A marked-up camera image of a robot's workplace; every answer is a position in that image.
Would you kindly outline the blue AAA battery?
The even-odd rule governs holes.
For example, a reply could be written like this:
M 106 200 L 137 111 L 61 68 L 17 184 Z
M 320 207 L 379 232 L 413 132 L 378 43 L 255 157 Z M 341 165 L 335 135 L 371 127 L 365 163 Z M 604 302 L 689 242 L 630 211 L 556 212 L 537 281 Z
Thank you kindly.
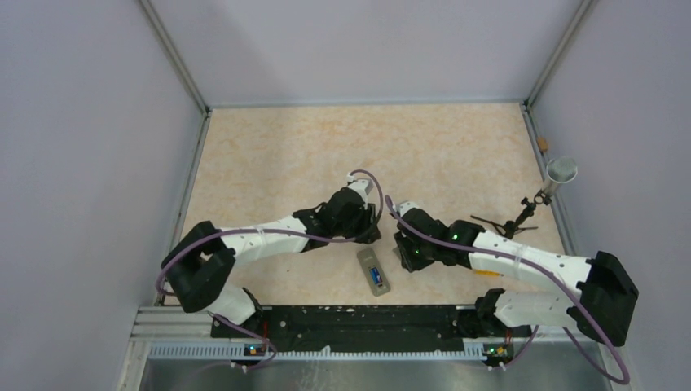
M 374 280 L 374 275 L 379 274 L 378 269 L 376 267 L 372 267 L 369 269 L 369 274 L 371 275 L 372 282 Z

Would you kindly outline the grey white remote control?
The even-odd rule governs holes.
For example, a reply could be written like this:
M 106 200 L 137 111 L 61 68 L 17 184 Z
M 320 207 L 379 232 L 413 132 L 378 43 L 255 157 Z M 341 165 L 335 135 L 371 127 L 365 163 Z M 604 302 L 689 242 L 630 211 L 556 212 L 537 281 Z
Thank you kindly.
M 363 248 L 356 253 L 372 295 L 380 297 L 391 290 L 379 259 L 373 248 Z

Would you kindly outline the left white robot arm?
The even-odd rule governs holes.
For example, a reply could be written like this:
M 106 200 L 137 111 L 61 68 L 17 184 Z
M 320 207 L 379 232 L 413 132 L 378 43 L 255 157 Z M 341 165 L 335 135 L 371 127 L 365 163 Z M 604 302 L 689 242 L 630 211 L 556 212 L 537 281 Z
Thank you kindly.
M 169 284 L 185 312 L 210 312 L 229 320 L 241 336 L 252 336 L 262 323 L 260 305 L 247 289 L 230 282 L 232 269 L 329 244 L 377 241 L 376 207 L 368 202 L 373 187 L 370 180 L 355 179 L 314 208 L 256 226 L 224 231 L 200 222 L 161 263 L 156 282 Z

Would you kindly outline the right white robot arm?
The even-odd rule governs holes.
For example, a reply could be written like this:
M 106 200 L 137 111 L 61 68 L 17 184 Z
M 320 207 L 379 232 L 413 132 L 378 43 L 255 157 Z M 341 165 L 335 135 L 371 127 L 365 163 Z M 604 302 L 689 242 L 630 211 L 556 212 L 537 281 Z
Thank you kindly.
M 567 256 L 533 248 L 457 220 L 446 226 L 415 203 L 391 213 L 404 269 L 413 272 L 441 262 L 491 272 L 527 283 L 533 292 L 491 289 L 476 301 L 478 326 L 489 336 L 508 327 L 574 327 L 592 340 L 615 347 L 627 341 L 639 290 L 613 254 Z

